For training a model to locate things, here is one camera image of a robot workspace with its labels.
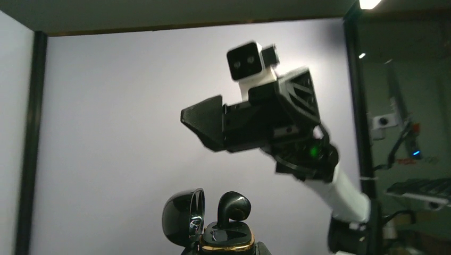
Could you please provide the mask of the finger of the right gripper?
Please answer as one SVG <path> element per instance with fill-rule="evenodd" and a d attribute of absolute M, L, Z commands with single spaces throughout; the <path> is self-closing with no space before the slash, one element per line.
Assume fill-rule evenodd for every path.
<path fill-rule="evenodd" d="M 214 152 L 225 150 L 221 95 L 182 109 L 180 121 L 199 138 L 207 149 Z"/>

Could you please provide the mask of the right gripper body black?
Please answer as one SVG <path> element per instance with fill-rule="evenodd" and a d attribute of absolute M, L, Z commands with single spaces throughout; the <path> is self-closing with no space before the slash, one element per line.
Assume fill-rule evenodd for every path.
<path fill-rule="evenodd" d="M 309 139 L 320 113 L 309 68 L 251 88 L 248 99 L 223 105 L 225 150 L 233 153 Z"/>

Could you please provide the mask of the small black earbud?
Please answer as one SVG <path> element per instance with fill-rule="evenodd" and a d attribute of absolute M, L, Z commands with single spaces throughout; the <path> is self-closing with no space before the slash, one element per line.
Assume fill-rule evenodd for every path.
<path fill-rule="evenodd" d="M 223 194 L 218 204 L 218 228 L 228 228 L 230 220 L 240 222 L 246 220 L 251 212 L 251 202 L 236 191 Z"/>

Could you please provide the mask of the black earbud case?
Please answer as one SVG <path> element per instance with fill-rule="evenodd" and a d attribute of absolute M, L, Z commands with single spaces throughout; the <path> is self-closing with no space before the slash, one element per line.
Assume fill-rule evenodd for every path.
<path fill-rule="evenodd" d="M 162 210 L 162 231 L 167 240 L 183 248 L 182 254 L 259 254 L 255 234 L 246 220 L 230 220 L 218 228 L 205 223 L 205 191 L 196 188 L 175 193 Z"/>

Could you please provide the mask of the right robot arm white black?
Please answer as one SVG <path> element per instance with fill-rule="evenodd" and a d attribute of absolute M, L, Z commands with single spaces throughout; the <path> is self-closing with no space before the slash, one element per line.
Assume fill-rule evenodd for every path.
<path fill-rule="evenodd" d="M 233 105 L 214 96 L 181 111 L 181 123 L 210 151 L 259 149 L 275 171 L 303 182 L 331 209 L 333 254 L 383 254 L 379 204 L 340 169 L 339 151 L 322 124 L 307 67 L 242 85 Z"/>

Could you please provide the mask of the ceiling strip light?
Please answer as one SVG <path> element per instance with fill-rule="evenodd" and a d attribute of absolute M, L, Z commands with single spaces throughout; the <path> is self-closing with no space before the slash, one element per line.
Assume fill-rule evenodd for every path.
<path fill-rule="evenodd" d="M 372 10 L 377 7 L 382 0 L 358 0 L 360 9 L 362 10 Z"/>

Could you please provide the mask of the black keyboard on tray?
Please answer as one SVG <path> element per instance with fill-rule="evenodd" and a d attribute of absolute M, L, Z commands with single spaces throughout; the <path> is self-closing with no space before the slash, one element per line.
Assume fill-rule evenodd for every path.
<path fill-rule="evenodd" d="M 434 204 L 435 209 L 450 207 L 450 177 L 437 179 L 409 179 L 396 182 L 385 189 L 385 194 Z"/>

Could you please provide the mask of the black frame post right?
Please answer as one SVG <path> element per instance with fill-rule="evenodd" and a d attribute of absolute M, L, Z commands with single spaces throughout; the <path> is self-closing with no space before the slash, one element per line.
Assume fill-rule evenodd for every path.
<path fill-rule="evenodd" d="M 360 7 L 360 2 L 353 1 L 351 7 L 343 17 L 343 25 L 354 112 L 360 184 L 362 192 L 371 199 L 375 199 L 377 197 L 377 189 L 373 171 L 363 74 L 358 57 L 360 53 L 360 40 L 357 25 L 362 14 L 363 11 Z"/>

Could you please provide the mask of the black frame post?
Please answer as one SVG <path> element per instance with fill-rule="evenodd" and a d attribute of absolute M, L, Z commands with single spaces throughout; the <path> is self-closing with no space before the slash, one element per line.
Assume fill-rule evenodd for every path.
<path fill-rule="evenodd" d="M 14 255 L 30 253 L 48 35 L 34 32 Z"/>
<path fill-rule="evenodd" d="M 362 192 L 371 199 L 375 199 L 377 197 L 377 189 L 373 171 L 363 74 L 358 57 L 360 53 L 360 40 L 357 25 L 362 14 L 363 11 L 360 7 L 360 2 L 353 1 L 351 7 L 343 17 L 343 25 L 354 112 L 360 184 Z"/>

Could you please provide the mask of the black frame post left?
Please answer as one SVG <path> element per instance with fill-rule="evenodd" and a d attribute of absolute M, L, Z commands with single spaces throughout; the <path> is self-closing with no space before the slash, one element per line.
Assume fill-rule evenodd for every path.
<path fill-rule="evenodd" d="M 48 35 L 34 32 L 14 255 L 30 253 Z"/>

